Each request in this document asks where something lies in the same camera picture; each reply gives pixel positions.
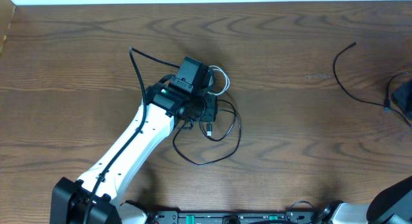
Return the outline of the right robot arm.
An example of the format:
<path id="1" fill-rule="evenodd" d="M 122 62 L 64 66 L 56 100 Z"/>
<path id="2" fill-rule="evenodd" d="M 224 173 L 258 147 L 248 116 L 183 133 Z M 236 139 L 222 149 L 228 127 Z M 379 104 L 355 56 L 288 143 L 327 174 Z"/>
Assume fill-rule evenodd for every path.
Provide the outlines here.
<path id="1" fill-rule="evenodd" d="M 411 80 L 403 83 L 389 99 L 384 99 L 384 108 L 389 110 L 390 101 L 401 110 L 411 128 Z M 411 176 L 380 192 L 370 204 L 354 205 L 335 201 L 327 206 L 311 223 L 333 224 L 402 224 L 411 223 Z"/>

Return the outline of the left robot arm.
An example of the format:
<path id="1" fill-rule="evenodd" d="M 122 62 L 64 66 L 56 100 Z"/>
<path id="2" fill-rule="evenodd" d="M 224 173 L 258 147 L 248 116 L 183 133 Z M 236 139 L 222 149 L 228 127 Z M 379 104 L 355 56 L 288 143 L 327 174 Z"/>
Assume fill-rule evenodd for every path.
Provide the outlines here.
<path id="1" fill-rule="evenodd" d="M 50 223 L 145 223 L 147 213 L 123 203 L 128 185 L 154 148 L 179 121 L 215 116 L 213 68 L 184 58 L 175 75 L 145 90 L 142 104 L 106 154 L 76 181 L 61 178 L 52 191 Z"/>

